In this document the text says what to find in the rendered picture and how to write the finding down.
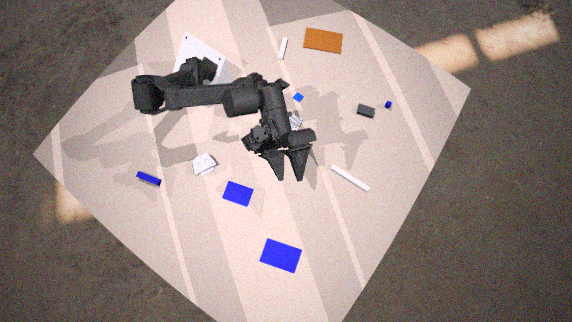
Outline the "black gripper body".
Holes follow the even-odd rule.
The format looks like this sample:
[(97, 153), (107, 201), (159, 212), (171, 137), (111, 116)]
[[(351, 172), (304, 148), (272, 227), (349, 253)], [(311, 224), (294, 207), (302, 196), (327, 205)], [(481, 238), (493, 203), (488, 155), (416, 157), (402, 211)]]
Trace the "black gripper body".
[(261, 113), (261, 118), (258, 119), (259, 124), (261, 124), (261, 119), (266, 123), (265, 118), (269, 117), (269, 120), (272, 120), (278, 132), (279, 139), (273, 141), (269, 139), (258, 149), (254, 150), (254, 154), (266, 154), (278, 151), (282, 147), (288, 149), (297, 148), (309, 145), (309, 142), (317, 141), (315, 131), (311, 128), (292, 130), (289, 120), (290, 116), (292, 116), (292, 112), (287, 111), (287, 107), (275, 108)]

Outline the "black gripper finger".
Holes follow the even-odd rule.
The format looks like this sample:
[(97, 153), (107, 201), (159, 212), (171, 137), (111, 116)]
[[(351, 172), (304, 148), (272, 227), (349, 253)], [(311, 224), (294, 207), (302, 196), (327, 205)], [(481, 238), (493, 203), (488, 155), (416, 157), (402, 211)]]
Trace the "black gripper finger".
[(295, 177), (298, 182), (303, 180), (307, 158), (313, 144), (281, 151), (289, 157)]
[(267, 160), (279, 181), (284, 180), (284, 153), (281, 152), (283, 150), (258, 155)]

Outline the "blue rectangular bar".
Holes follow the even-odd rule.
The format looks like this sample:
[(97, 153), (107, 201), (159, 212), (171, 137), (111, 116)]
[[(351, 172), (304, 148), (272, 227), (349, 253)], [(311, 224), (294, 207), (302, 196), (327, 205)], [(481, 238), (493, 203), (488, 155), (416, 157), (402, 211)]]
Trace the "blue rectangular bar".
[(161, 179), (158, 179), (158, 178), (156, 178), (156, 177), (153, 177), (153, 176), (151, 176), (151, 175), (149, 175), (149, 174), (146, 174), (146, 173), (144, 173), (144, 172), (141, 172), (141, 171), (138, 171), (136, 177), (139, 177), (140, 179), (143, 179), (143, 180), (145, 180), (145, 181), (148, 181), (148, 182), (150, 182), (150, 183), (153, 183), (153, 184), (155, 184), (155, 185), (157, 185), (157, 186), (160, 186), (160, 183), (161, 183), (161, 181), (162, 181)]

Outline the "white flat bar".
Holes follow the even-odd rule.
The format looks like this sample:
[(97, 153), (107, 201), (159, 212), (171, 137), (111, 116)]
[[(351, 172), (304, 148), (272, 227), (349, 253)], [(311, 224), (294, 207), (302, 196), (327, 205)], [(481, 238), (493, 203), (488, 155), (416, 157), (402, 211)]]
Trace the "white flat bar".
[(368, 185), (364, 185), (364, 183), (362, 183), (361, 181), (357, 180), (356, 178), (354, 178), (353, 176), (349, 175), (348, 173), (346, 173), (345, 171), (341, 170), (341, 168), (339, 168), (336, 165), (332, 165), (332, 167), (330, 168), (332, 170), (334, 170), (335, 172), (337, 172), (338, 174), (340, 174), (342, 177), (344, 177), (345, 179), (349, 180), (350, 182), (352, 182), (353, 184), (357, 185), (360, 188), (363, 188), (365, 191), (368, 191), (370, 189), (370, 187)]

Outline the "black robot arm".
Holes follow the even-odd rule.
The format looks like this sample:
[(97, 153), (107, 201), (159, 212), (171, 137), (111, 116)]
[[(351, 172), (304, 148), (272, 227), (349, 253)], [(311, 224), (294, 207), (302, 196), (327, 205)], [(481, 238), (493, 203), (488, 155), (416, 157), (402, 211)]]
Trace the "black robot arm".
[[(205, 58), (204, 58), (205, 57)], [(166, 110), (178, 111), (183, 107), (222, 104), (228, 118), (242, 117), (286, 107), (283, 89), (290, 86), (281, 78), (275, 82), (263, 80), (263, 75), (253, 72), (238, 77), (231, 83), (203, 85), (203, 80), (213, 82), (218, 65), (206, 56), (185, 59), (179, 70), (163, 77), (137, 75), (131, 80), (134, 109), (147, 115), (158, 115)], [(165, 101), (165, 102), (164, 102)], [(165, 103), (165, 107), (159, 109)], [(260, 120), (250, 133), (240, 140), (247, 151), (254, 151), (269, 139), (278, 140), (278, 132), (269, 117)]]

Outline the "orange flat rectangular plate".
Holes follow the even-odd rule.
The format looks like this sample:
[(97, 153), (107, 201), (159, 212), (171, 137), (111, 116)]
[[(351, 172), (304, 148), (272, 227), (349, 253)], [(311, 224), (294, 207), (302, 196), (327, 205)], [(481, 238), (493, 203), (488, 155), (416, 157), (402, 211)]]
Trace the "orange flat rectangular plate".
[(306, 27), (303, 47), (341, 54), (342, 33)]

